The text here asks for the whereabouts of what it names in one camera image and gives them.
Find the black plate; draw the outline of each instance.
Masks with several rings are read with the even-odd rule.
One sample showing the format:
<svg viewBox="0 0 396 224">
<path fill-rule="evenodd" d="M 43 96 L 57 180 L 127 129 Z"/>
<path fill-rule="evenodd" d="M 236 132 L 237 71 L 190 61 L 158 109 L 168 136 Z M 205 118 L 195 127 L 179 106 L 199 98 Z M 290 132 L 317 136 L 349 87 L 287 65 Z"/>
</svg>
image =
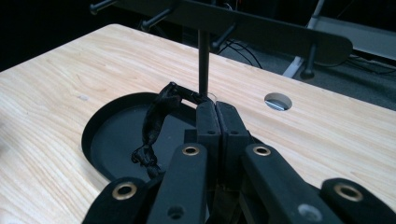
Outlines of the black plate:
<svg viewBox="0 0 396 224">
<path fill-rule="evenodd" d="M 131 162 L 131 153 L 142 146 L 143 120 L 157 95 L 140 92 L 122 96 L 99 109 L 85 127 L 81 140 L 84 155 L 108 180 L 132 176 L 149 181 L 146 168 Z M 166 117 L 153 145 L 163 170 L 175 149 L 184 143 L 187 129 L 195 129 L 195 109 L 182 104 Z"/>
</svg>

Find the black peg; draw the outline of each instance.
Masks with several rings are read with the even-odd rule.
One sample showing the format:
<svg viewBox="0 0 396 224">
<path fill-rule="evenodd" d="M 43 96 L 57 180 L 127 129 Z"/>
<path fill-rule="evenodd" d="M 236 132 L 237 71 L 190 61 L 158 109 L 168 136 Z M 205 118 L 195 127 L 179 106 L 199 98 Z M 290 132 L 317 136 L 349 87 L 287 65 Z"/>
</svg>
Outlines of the black peg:
<svg viewBox="0 0 396 224">
<path fill-rule="evenodd" d="M 236 24 L 234 23 L 232 26 L 230 26 L 224 34 L 222 34 L 217 40 L 213 41 L 212 44 L 210 45 L 211 51 L 212 52 L 219 52 L 220 46 L 230 37 L 230 35 L 233 33 L 233 31 L 236 28 Z"/>
<path fill-rule="evenodd" d="M 117 2 L 118 2 L 118 0 L 105 0 L 103 2 L 100 2 L 100 3 L 96 4 L 96 5 L 91 4 L 90 5 L 90 12 L 91 12 L 92 15 L 96 15 L 96 14 L 98 14 L 98 12 L 100 10 L 104 9 L 105 7 L 109 7 L 109 6 L 111 6 L 111 5 L 113 5 L 113 4 L 117 3 Z"/>
<path fill-rule="evenodd" d="M 154 26 L 155 24 L 157 24 L 158 22 L 162 21 L 163 19 L 165 19 L 169 14 L 171 14 L 173 11 L 172 8 L 167 8 L 166 10 L 162 11 L 161 13 L 159 13 L 158 15 L 156 15 L 155 17 L 151 18 L 148 21 L 143 21 L 142 25 L 140 26 L 140 28 L 142 29 L 142 31 L 144 32 L 148 32 L 149 29 Z"/>
<path fill-rule="evenodd" d="M 311 49 L 309 50 L 309 56 L 306 63 L 305 70 L 300 74 L 301 79 L 310 79 L 315 76 L 314 74 L 314 60 L 315 54 L 317 53 L 317 45 L 313 43 Z"/>
</svg>

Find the wooden table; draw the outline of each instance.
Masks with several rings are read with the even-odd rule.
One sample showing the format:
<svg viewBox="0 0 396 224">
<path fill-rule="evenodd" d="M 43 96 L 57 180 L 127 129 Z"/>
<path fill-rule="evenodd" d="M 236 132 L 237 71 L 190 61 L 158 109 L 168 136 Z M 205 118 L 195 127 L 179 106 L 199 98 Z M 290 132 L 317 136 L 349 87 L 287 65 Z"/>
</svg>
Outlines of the wooden table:
<svg viewBox="0 0 396 224">
<path fill-rule="evenodd" d="M 85 159 L 90 117 L 170 81 L 198 90 L 197 49 L 110 25 L 0 74 L 0 223 L 79 223 L 107 184 Z M 320 187 L 344 177 L 396 210 L 396 112 L 210 55 L 209 91 Z M 292 108 L 264 103 L 283 93 Z"/>
</svg>

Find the black overhead frame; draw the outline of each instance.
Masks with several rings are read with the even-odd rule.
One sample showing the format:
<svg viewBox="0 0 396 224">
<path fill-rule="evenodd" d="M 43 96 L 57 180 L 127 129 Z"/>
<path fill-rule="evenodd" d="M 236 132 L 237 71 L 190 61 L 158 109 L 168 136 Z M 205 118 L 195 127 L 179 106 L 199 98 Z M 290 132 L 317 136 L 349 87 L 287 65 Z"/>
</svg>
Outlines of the black overhead frame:
<svg viewBox="0 0 396 224">
<path fill-rule="evenodd" d="M 106 0 L 91 5 L 92 14 L 114 5 L 152 17 L 144 21 L 142 30 L 166 20 L 198 30 L 199 92 L 207 94 L 210 50 L 216 50 L 227 38 L 234 38 L 308 60 L 306 71 L 313 75 L 313 64 L 339 64 L 352 51 L 351 42 L 338 35 L 329 35 L 281 21 L 274 21 L 231 11 L 191 0 Z M 217 35 L 210 40 L 210 35 Z"/>
</svg>

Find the wood grain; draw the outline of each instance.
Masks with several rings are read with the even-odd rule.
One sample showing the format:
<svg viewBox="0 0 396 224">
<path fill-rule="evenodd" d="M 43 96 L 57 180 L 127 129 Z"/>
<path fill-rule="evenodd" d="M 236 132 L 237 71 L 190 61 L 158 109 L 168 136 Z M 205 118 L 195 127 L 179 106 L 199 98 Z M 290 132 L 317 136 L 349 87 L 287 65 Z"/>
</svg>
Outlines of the wood grain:
<svg viewBox="0 0 396 224">
<path fill-rule="evenodd" d="M 0 223 L 79 223 L 107 181 L 81 135 L 103 105 L 170 81 L 198 90 L 192 49 L 119 25 L 0 74 Z M 210 55 L 209 91 L 305 181 L 345 177 L 396 210 L 396 112 Z M 271 92 L 288 111 L 264 103 Z"/>
</svg>

